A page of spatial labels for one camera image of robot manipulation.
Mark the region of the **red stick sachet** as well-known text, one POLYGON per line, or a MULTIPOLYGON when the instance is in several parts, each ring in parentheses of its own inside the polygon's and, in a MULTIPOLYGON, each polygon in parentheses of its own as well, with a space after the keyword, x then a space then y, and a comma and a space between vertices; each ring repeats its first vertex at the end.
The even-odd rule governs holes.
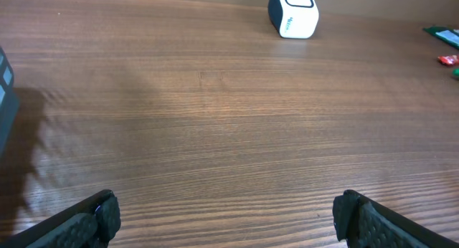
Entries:
POLYGON ((439 56, 437 60, 445 66, 459 65, 459 57, 457 55, 439 56))

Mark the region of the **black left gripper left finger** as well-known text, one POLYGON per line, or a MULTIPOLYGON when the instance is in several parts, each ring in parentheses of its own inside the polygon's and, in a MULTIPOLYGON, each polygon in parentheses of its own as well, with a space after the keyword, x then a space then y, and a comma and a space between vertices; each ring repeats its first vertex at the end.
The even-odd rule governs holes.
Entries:
POLYGON ((115 194, 105 189, 1 243, 1 248, 107 247, 121 226, 115 194))

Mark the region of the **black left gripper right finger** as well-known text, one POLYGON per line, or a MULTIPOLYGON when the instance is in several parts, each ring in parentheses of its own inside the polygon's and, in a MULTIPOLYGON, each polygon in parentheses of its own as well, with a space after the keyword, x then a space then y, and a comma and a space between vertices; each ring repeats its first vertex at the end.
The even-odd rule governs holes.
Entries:
POLYGON ((448 247, 445 238, 351 189, 333 200, 333 225, 348 247, 448 247))

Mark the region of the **grey plastic shopping basket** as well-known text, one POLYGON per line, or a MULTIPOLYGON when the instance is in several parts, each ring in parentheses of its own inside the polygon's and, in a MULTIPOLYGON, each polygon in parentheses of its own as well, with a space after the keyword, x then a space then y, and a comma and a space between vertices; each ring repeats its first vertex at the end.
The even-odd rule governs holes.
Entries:
POLYGON ((19 98, 14 91, 14 71, 1 48, 1 155, 19 109, 19 98))

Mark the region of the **green 3M gloves packet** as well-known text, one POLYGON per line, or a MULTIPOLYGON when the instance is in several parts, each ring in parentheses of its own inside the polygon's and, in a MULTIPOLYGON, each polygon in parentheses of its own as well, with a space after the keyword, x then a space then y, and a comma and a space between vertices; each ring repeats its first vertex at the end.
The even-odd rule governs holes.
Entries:
POLYGON ((443 41, 444 43, 450 45, 451 47, 458 49, 459 36, 457 29, 451 29, 450 27, 442 26, 432 26, 423 28, 423 30, 428 34, 443 41))

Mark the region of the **white barcode scanner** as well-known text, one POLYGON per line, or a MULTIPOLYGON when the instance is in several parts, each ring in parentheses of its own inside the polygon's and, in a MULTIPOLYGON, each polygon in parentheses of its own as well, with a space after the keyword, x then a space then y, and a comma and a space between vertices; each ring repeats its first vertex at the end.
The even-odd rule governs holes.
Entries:
POLYGON ((268 16, 286 39, 308 39, 316 30, 319 11, 315 0, 269 0, 268 16))

